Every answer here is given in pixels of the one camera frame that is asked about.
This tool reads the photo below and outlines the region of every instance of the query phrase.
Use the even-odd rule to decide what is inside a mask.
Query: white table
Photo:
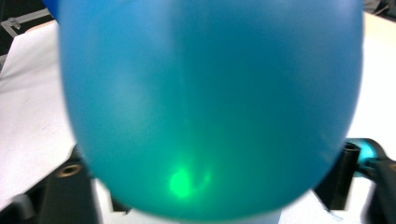
[[[365,19],[368,30],[361,97],[348,136],[374,138],[396,159],[396,25],[367,15]],[[17,36],[0,75],[0,210],[14,195],[25,192],[63,163],[76,143],[65,113],[57,29],[53,23]],[[357,193],[347,205],[347,210],[355,212],[350,220],[356,219],[361,209],[356,195],[370,188],[370,183],[354,183],[353,192]],[[99,199],[106,204],[106,193],[101,194]],[[136,212],[128,217],[103,216],[105,223],[165,223]],[[339,222],[348,220],[326,213],[311,191],[287,207],[279,221]]]

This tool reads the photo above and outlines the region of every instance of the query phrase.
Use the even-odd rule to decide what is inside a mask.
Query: blue balloon
[[[64,92],[92,172],[181,220],[274,211],[332,167],[361,83],[361,1],[67,0]]]

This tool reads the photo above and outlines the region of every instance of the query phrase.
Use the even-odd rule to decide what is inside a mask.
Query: balloon
[[[285,206],[330,170],[361,83],[361,1],[67,0],[63,83],[92,173],[181,220]]]

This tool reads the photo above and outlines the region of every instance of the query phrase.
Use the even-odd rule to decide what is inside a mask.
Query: white surface
[[[57,24],[19,35],[0,75],[0,210],[66,160],[75,144],[64,109],[57,55]],[[356,116],[349,137],[370,137],[396,158],[396,48],[375,39],[364,43],[364,72]],[[325,212],[309,191],[288,206],[279,223],[359,223],[361,195],[370,183],[355,180],[347,210],[339,218]],[[98,199],[106,202],[106,192]],[[152,217],[132,212],[102,214],[114,223],[154,223]]]

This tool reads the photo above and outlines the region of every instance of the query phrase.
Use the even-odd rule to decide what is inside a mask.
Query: green light spot
[[[172,175],[170,189],[178,198],[185,198],[191,194],[191,177],[185,169],[180,169]]]

